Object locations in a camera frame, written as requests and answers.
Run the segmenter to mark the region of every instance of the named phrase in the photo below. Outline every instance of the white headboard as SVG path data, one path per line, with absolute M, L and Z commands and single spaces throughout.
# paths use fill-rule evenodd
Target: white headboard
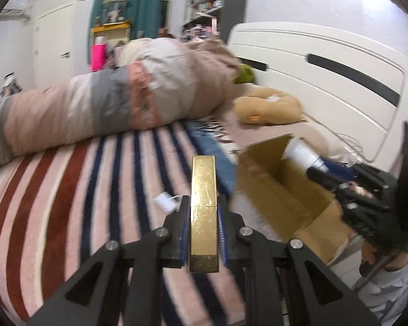
M 343 141 L 356 139 L 362 151 L 353 150 L 366 162 L 391 169 L 408 120 L 407 57 L 358 34 L 303 23 L 240 24 L 228 45 L 255 67 L 259 85 L 296 96 Z

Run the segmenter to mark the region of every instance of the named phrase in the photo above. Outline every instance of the metal screw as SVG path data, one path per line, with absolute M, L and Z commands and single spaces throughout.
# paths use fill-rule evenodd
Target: metal screw
M 356 209 L 358 208 L 358 205 L 356 203 L 349 203 L 346 205 L 347 209 Z
M 239 233 L 243 236 L 250 236 L 252 234 L 252 229 L 250 227 L 241 227 Z
M 118 244 L 118 242 L 115 240 L 111 240 L 106 243 L 106 249 L 110 251 L 116 250 L 119 247 L 120 247 L 120 244 Z
M 299 239 L 292 239 L 290 241 L 290 246 L 294 249 L 300 249 L 301 247 L 304 246 L 304 243 L 302 242 L 302 240 Z
M 164 236 L 167 236 L 169 234 L 169 231 L 162 227 L 156 230 L 156 235 L 160 238 L 163 238 Z

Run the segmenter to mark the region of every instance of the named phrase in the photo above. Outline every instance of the cardboard box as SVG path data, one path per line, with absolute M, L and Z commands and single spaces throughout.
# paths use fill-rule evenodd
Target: cardboard box
M 253 144 L 239 156 L 242 190 L 283 239 L 301 239 L 325 263 L 347 242 L 351 229 L 331 192 L 308 180 L 296 163 L 283 159 L 290 135 Z

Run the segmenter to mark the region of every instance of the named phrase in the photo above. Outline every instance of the gold block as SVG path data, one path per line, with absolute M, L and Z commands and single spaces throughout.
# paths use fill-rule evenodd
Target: gold block
M 189 270 L 218 272 L 218 192 L 212 155 L 194 157 L 190 206 Z

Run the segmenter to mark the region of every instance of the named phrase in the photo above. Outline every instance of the door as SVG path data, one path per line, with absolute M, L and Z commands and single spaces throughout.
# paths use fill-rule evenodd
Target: door
M 73 5 L 61 7 L 38 18 L 37 85 L 54 86 L 70 79 L 72 74 Z

